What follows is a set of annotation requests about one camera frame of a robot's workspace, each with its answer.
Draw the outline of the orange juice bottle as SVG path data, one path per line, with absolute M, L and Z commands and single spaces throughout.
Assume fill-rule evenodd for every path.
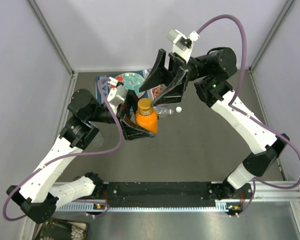
M 158 116 L 153 108 L 150 114 L 143 114 L 138 109 L 135 113 L 136 124 L 144 129 L 156 134 L 158 132 Z

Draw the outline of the orange bottle cap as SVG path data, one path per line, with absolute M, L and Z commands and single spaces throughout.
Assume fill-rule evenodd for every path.
M 152 100 L 149 98 L 141 98 L 137 103 L 137 109 L 140 113 L 150 114 L 153 111 Z

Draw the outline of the white bottle cap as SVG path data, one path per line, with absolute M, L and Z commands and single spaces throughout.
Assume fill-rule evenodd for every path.
M 182 111 L 182 108 L 180 106 L 176 107 L 176 112 L 180 113 Z

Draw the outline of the clear bottle orange base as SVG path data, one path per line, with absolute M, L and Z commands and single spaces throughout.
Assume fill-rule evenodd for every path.
M 163 119 L 174 114 L 173 109 L 164 106 L 156 106 L 154 107 L 154 110 L 159 119 Z

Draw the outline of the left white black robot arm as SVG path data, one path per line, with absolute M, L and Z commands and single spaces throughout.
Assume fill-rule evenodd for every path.
M 153 138 L 155 134 L 131 121 L 130 110 L 137 110 L 139 98 L 133 90 L 120 85 L 101 96 L 100 104 L 87 89 L 75 91 L 67 109 L 72 114 L 60 131 L 48 154 L 37 168 L 19 185 L 10 186 L 6 193 L 3 217 L 10 221 L 7 206 L 16 203 L 25 217 L 37 224 L 47 221 L 57 209 L 82 197 L 99 198 L 104 191 L 102 180 L 96 173 L 88 172 L 70 183 L 54 184 L 68 165 L 78 156 L 96 156 L 119 149 L 124 140 Z M 103 151 L 86 152 L 100 130 L 94 122 L 115 124 L 119 140 L 115 147 Z

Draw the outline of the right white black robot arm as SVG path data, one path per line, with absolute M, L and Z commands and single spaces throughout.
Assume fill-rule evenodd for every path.
M 185 62 L 176 53 L 169 53 L 165 67 L 166 51 L 159 49 L 155 63 L 139 90 L 149 90 L 158 85 L 165 89 L 154 99 L 152 106 L 177 104 L 182 101 L 189 82 L 194 82 L 198 98 L 222 116 L 244 139 L 251 153 L 222 182 L 224 197 L 235 198 L 242 187 L 256 177 L 261 177 L 286 147 L 286 142 L 265 127 L 254 122 L 253 114 L 235 96 L 228 79 L 237 72 L 235 52 L 229 47 L 211 49 L 206 55 L 191 57 Z

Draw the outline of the colourful mandala napkin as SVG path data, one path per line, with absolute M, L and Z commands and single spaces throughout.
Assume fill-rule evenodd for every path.
M 143 70 L 144 79 L 146 79 L 148 77 L 150 72 L 151 72 L 151 69 Z M 159 96 L 161 91 L 162 91 L 162 86 L 158 85 L 158 86 L 155 86 L 155 87 L 145 91 L 144 94 L 142 95 L 142 97 L 151 99 L 153 101 Z

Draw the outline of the red teal patterned plate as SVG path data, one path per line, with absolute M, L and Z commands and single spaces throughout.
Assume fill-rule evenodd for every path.
M 114 77 L 117 81 L 123 83 L 126 89 L 128 90 L 134 90 L 136 95 L 141 98 L 144 95 L 144 91 L 139 91 L 140 86 L 145 81 L 145 78 L 134 72 L 126 72 L 119 74 Z

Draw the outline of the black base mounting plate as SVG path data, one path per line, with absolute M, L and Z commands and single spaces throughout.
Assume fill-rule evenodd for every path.
M 208 207 L 216 200 L 240 202 L 252 196 L 246 183 L 239 190 L 231 190 L 223 183 L 194 182 L 109 182 L 104 183 L 111 207 Z

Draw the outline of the floral patterned box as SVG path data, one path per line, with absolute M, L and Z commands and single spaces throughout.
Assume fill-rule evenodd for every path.
M 86 240 L 88 224 L 50 219 L 39 225 L 35 240 Z

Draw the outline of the aluminium frame rail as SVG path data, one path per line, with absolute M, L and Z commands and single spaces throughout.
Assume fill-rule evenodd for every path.
M 101 193 L 103 190 L 103 184 L 99 185 L 97 189 L 92 193 L 91 196 L 88 196 L 88 200 L 105 200 L 107 201 L 105 197 L 105 193 Z M 268 185 L 265 185 L 261 182 L 252 183 L 249 182 L 251 189 L 252 189 L 252 198 L 255 202 L 261 201 L 261 202 L 290 202 L 290 201 L 300 201 L 300 190 L 299 188 L 293 188 L 293 189 L 286 189 L 286 186 L 289 185 L 288 181 L 280 181 L 279 185 L 281 185 L 281 188 L 274 188 L 270 187 Z M 226 202 L 226 203 L 238 203 L 239 201 L 226 201 L 226 200 L 216 200 L 215 202 Z

